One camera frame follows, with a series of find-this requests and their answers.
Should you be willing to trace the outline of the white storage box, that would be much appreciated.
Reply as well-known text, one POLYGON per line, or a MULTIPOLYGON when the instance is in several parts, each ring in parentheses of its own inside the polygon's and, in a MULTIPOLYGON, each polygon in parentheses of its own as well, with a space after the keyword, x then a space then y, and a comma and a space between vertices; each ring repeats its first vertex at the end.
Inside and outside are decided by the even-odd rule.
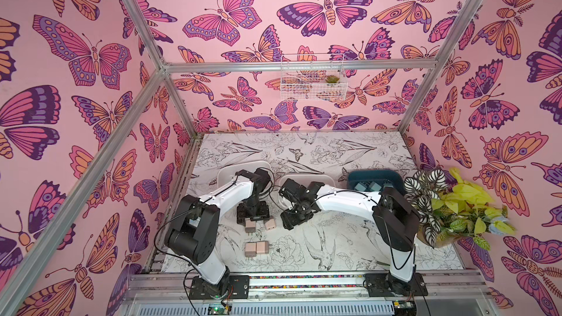
POLYGON ((217 174, 217 186, 222 187, 228 184, 236 177, 236 172, 238 171, 246 170, 251 173, 254 173, 255 170, 259 168, 266 168, 268 170, 272 169, 271 165, 263 160, 243 162, 240 164, 225 166, 224 168, 220 169, 217 174))
POLYGON ((333 178, 325 174, 287 174, 280 180, 281 190, 290 193, 317 193, 320 184, 335 187, 333 178))

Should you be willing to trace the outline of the white storage box front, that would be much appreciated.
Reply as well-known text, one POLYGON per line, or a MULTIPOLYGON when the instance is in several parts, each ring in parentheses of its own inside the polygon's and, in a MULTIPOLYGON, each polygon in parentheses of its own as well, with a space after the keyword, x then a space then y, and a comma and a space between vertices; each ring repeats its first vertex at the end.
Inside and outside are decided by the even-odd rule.
POLYGON ((222 187, 228 184, 236 177, 236 172, 238 171, 246 170, 251 173, 254 173, 255 170, 259 168, 266 168, 268 170, 272 169, 271 165, 263 160, 243 162, 240 164, 225 166, 224 168, 220 169, 217 174, 217 186, 222 187))

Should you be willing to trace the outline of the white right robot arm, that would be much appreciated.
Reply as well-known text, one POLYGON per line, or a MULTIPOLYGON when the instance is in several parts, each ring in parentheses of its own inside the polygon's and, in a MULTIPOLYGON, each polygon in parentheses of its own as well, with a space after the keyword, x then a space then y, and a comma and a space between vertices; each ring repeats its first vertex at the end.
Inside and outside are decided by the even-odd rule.
POLYGON ((313 181, 307 187, 291 178, 278 191, 287 209, 281 213, 283 227, 290 231, 319 212, 342 212, 373 222, 390 248, 389 273, 393 280, 409 283, 414 277, 415 238, 421 216, 394 187, 380 192, 341 189, 313 181))

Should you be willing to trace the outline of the dark teal storage box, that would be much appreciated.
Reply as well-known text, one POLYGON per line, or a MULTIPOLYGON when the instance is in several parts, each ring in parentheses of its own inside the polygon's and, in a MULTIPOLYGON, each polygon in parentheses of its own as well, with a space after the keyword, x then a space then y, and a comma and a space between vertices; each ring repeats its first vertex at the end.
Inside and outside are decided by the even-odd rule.
POLYGON ((382 186, 381 191, 385 187, 393 187, 402 195, 406 193, 404 181, 400 174, 387 169, 352 171, 348 174, 347 188, 349 190, 355 190, 354 187, 357 183, 363 183, 368 187, 368 192, 371 192, 369 186, 373 181, 382 186))

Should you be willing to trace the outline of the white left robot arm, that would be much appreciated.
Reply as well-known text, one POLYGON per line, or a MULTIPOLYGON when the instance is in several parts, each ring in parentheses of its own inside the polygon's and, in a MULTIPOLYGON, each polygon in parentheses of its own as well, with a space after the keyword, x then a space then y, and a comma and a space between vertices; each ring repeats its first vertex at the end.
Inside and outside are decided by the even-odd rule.
POLYGON ((235 208, 240 225, 269 220, 269 206, 263 198, 275 184, 272 175, 268 167, 237 171, 231 181, 207 195, 184 196, 163 226, 164 244, 172 255, 189 262, 216 294, 224 294, 230 277, 229 268, 215 252, 221 217, 235 208))

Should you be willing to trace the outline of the blue plug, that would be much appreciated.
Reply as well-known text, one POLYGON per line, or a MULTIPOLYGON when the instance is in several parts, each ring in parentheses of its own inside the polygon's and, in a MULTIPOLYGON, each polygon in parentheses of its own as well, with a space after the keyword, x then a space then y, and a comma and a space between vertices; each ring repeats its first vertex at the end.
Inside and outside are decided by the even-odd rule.
POLYGON ((368 191, 368 187, 366 187, 363 183, 357 183, 356 186, 354 187, 354 189, 357 192, 367 192, 368 191))
POLYGON ((382 186, 381 186, 379 183, 375 182, 375 181, 373 181, 373 182, 370 184, 370 186, 369 186, 369 190, 370 190, 371 192, 380 192, 380 191, 381 191, 381 188, 382 188, 382 186))

